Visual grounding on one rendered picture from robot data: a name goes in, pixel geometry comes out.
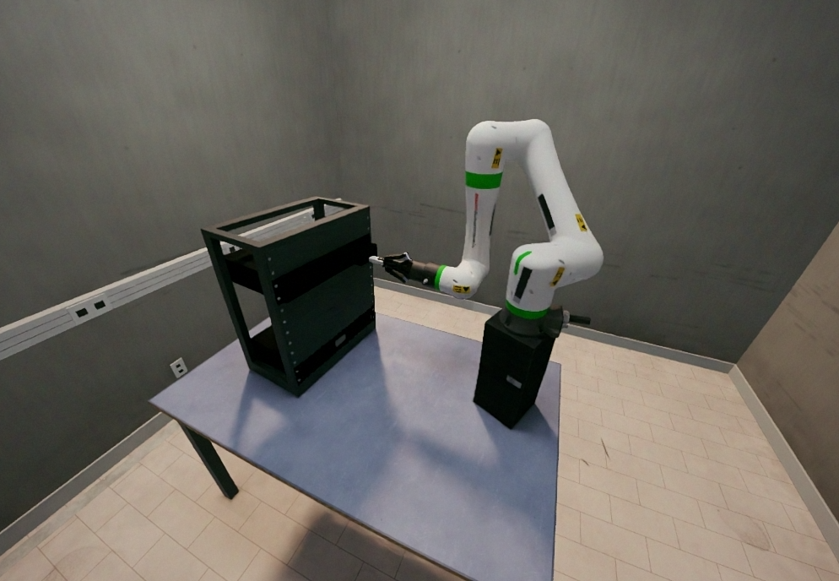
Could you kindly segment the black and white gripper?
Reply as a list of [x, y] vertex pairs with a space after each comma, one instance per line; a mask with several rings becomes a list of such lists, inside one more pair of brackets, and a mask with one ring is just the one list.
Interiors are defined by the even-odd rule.
[[[372, 256], [369, 258], [369, 262], [382, 265], [383, 268], [385, 267], [386, 273], [397, 277], [404, 284], [406, 284], [408, 280], [421, 283], [421, 275], [423, 273], [423, 269], [425, 269], [426, 263], [415, 261], [412, 258], [409, 258], [408, 254], [408, 252], [405, 252], [404, 254], [389, 254], [385, 257], [385, 259]], [[394, 260], [401, 258], [406, 259], [406, 261]]]

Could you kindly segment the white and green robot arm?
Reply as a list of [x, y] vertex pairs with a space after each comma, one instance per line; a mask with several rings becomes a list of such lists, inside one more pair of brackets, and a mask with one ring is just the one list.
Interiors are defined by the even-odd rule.
[[[545, 220], [550, 242], [523, 245], [512, 254], [506, 305], [499, 321], [511, 334], [559, 338], [568, 322], [592, 318], [570, 315], [551, 304], [555, 289], [592, 278], [604, 255], [576, 205], [545, 122], [481, 122], [466, 142], [466, 236], [457, 268], [429, 262], [425, 287], [457, 299], [471, 298], [490, 272], [490, 236], [505, 162], [522, 167]], [[549, 310], [548, 310], [549, 308]]]

